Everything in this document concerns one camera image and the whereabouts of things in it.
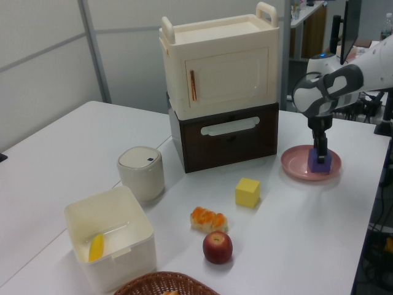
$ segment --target cabinet handle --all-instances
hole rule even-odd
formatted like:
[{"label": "cabinet handle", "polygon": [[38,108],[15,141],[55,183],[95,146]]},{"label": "cabinet handle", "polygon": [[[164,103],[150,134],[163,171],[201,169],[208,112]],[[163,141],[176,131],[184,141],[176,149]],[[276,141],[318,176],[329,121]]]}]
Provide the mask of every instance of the cabinet handle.
[{"label": "cabinet handle", "polygon": [[252,117],[247,119],[241,119],[237,121],[231,121],[221,123],[217,125],[205,126],[201,129],[202,135],[217,136],[247,129],[252,129],[258,125],[259,117]]},{"label": "cabinet handle", "polygon": [[192,91],[192,100],[196,101],[197,99],[197,90],[195,88],[195,76],[194,76],[194,70],[190,70],[190,77],[191,77],[191,91]]}]

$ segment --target drawer handle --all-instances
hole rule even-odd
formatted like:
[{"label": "drawer handle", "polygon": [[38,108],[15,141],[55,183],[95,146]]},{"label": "drawer handle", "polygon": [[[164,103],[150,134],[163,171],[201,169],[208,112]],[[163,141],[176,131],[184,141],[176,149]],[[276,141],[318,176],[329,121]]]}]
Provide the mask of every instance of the drawer handle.
[{"label": "drawer handle", "polygon": [[227,134],[231,132],[237,132],[241,130],[247,130],[254,128],[259,123],[258,117],[252,117],[248,119],[241,119],[237,121],[231,121],[227,123],[206,126],[201,129],[202,135],[217,136]]}]

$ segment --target white storage box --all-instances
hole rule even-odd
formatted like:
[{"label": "white storage box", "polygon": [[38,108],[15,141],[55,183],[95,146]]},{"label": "white storage box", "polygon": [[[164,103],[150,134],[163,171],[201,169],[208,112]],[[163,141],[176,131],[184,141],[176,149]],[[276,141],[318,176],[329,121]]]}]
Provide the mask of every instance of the white storage box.
[{"label": "white storage box", "polygon": [[163,17],[166,85],[179,120],[277,102],[278,34],[276,9],[263,2],[256,15],[179,26]]},{"label": "white storage box", "polygon": [[[111,291],[156,267],[153,227],[129,188],[72,203],[64,215],[77,260],[94,290]],[[88,262],[98,234],[104,234],[103,256]]]}]

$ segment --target white table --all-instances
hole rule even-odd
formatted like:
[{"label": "white table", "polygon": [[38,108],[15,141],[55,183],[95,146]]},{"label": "white table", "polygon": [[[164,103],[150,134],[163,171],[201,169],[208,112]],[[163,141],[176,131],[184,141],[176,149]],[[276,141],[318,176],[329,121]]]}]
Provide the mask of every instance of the white table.
[{"label": "white table", "polygon": [[[389,142],[373,129],[333,120],[327,137],[342,170],[315,183],[286,175],[280,163],[286,149],[312,143],[301,114],[280,111],[277,155],[189,174],[166,140],[159,147],[166,191],[144,205],[155,229],[157,270],[183,272],[221,294],[349,294]],[[241,177],[261,182],[263,200],[255,209],[235,205]],[[64,202],[73,200],[68,196]],[[189,225],[196,206],[228,217],[234,247],[228,264],[204,259],[204,234]],[[59,234],[0,294],[94,294],[67,231]]]},{"label": "white table", "polygon": [[300,10],[297,20],[291,20],[290,28],[295,29],[294,60],[299,60],[302,57],[303,22],[325,2],[326,1],[315,1],[314,6],[306,6],[304,9]]},{"label": "white table", "polygon": [[167,115],[89,102],[4,154],[0,163],[0,286],[66,228],[66,205],[119,182],[133,146],[157,148]]}]

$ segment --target red apple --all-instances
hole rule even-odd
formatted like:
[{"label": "red apple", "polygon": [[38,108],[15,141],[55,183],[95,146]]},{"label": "red apple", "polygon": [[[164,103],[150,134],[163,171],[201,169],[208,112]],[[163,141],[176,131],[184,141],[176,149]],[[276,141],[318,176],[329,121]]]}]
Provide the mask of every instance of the red apple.
[{"label": "red apple", "polygon": [[211,232],[203,240],[203,254],[211,263],[226,263],[232,257],[232,249],[231,238],[225,232]]}]

